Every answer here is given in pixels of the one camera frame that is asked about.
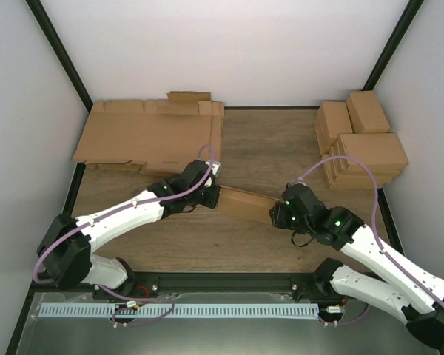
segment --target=wood grain surface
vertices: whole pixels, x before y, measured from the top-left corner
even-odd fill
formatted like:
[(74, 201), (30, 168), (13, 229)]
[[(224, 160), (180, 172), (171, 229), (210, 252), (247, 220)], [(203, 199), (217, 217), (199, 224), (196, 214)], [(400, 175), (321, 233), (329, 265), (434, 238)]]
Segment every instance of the wood grain surface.
[[(311, 110), (226, 111), (218, 183), (280, 197), (288, 181), (320, 160), (315, 115)], [(154, 180), (137, 172), (86, 169), (73, 215), (98, 212), (128, 200)], [(321, 168), (305, 182), (328, 207), (345, 206), (370, 223), (373, 191), (328, 190)], [(380, 211), (377, 225), (386, 239)], [(198, 207), (193, 213), (134, 229), (97, 254), (122, 257), (136, 271), (311, 272), (327, 257), (366, 270), (319, 243), (296, 248), (290, 237), (290, 231)], [(307, 237), (299, 238), (302, 243)]]

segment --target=wooden table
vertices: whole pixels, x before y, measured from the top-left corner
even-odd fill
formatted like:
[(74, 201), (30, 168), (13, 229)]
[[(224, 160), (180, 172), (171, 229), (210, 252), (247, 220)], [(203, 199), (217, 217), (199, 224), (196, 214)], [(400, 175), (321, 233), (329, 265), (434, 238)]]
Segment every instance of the wooden table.
[[(280, 197), (288, 181), (320, 160), (315, 115), (314, 110), (227, 110), (218, 183)], [(128, 200), (153, 181), (135, 172), (86, 169), (73, 215)], [(372, 190), (328, 190), (321, 168), (305, 181), (328, 207), (345, 206), (370, 223)], [(380, 211), (377, 225), (380, 236), (387, 239)], [(193, 213), (134, 229), (97, 254), (122, 257), (136, 271), (312, 272), (327, 257), (366, 270), (319, 243), (296, 248), (290, 237), (290, 231), (198, 207)], [(307, 237), (299, 238), (302, 243)]]

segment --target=black metal frame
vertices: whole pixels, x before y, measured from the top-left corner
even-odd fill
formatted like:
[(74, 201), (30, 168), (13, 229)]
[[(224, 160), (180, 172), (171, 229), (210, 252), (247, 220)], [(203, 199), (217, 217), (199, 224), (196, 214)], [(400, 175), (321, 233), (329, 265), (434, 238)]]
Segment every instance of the black metal frame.
[[(75, 69), (69, 55), (67, 54), (64, 45), (62, 44), (58, 33), (54, 29), (54, 26), (46, 14), (43, 5), (40, 0), (26, 0), (30, 10), (36, 17), (36, 21), (43, 30), (47, 40), (53, 48), (58, 60), (61, 62), (66, 74), (69, 76), (75, 91), (78, 93), (82, 100), (82, 103), (90, 112), (92, 109), (93, 101), (90, 98), (84, 83), (82, 82), (77, 70)], [(410, 0), (407, 4), (403, 14), (400, 17), (396, 27), (394, 28), (386, 46), (384, 47), (377, 63), (374, 65), (373, 70), (363, 88), (363, 90), (374, 89), (375, 84), (386, 68), (390, 58), (393, 56), (398, 44), (403, 38), (406, 30), (413, 21), (414, 16), (420, 9), (423, 0)], [(226, 107), (226, 109), (317, 109), (318, 106), (260, 106), (260, 107)], [(75, 169), (73, 180), (69, 193), (67, 195), (66, 203), (64, 205), (64, 212), (71, 213), (77, 198), (79, 186), (84, 176), (85, 165), (82, 163), (77, 164)], [(379, 189), (380, 210), (385, 222), (386, 231), (390, 239), (390, 244), (393, 248), (403, 253), (400, 240), (398, 238), (397, 230), (394, 226), (391, 212), (386, 201), (385, 193), (382, 189)], [(279, 292), (292, 294), (295, 299), (304, 298), (310, 299), (312, 302), (326, 303), (335, 302), (338, 297), (335, 295), (323, 295), (321, 294), (313, 283), (312, 273), (136, 273), (137, 278), (142, 283), (151, 283), (158, 286), (159, 292), (170, 293), (184, 293), (184, 292), (221, 292), (221, 291), (255, 291), (255, 292)], [(293, 290), (292, 285), (296, 284), (297, 287)], [(7, 354), (14, 354), (19, 345), (21, 333), (23, 331), (24, 324), (27, 319), (28, 312), (30, 310), (33, 295), (36, 292), (56, 292), (57, 289), (52, 285), (37, 285), (32, 283), (28, 291), (27, 297), (24, 301), (23, 308), (21, 310), (16, 328), (13, 332), (10, 344), (7, 349)], [(70, 290), (75, 292), (94, 292), (92, 286), (80, 285), (79, 287)], [(440, 351), (441, 355), (444, 355), (444, 349)]]

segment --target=robotic arm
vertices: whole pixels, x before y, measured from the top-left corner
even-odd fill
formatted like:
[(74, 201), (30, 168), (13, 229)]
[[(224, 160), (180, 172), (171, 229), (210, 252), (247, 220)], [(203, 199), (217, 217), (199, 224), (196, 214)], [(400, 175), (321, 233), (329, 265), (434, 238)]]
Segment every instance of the robotic arm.
[(419, 341), (432, 348), (444, 345), (444, 308), (399, 270), (386, 253), (443, 302), (444, 280), (422, 270), (383, 242), (382, 251), (371, 228), (357, 215), (343, 207), (327, 209), (302, 183), (288, 185), (270, 215), (273, 226), (293, 230), (293, 235), (309, 234), (313, 240), (360, 261), (385, 281), (327, 259), (315, 272), (321, 290), (332, 287), (338, 294), (378, 307), (406, 324)]
[(65, 290), (79, 283), (89, 283), (104, 285), (128, 295), (134, 286), (133, 271), (128, 264), (120, 258), (110, 260), (93, 253), (131, 229), (171, 214), (190, 212), (198, 204), (215, 208), (220, 191), (220, 186), (215, 185), (215, 178), (221, 168), (219, 162), (212, 164), (208, 178), (195, 191), (180, 198), (152, 202), (160, 197), (171, 197), (188, 191), (201, 181), (208, 168), (209, 162), (194, 160), (179, 175), (153, 183), (134, 198), (117, 206), (77, 218), (68, 214), (56, 217), (38, 247), (38, 256), (68, 231), (80, 229), (53, 249), (43, 262), (56, 286)]

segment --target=gray wall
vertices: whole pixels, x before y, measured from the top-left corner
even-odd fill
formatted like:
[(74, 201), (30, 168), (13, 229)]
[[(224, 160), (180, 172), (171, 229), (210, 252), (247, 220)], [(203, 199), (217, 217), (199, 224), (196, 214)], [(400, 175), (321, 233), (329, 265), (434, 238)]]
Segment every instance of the gray wall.
[(94, 99), (209, 90), (318, 105), (361, 88), (407, 0), (42, 0)]
[(410, 160), (386, 188), (405, 253), (444, 278), (444, 1), (425, 1), (376, 92)]
[(85, 110), (25, 1), (0, 1), (0, 354), (64, 204)]

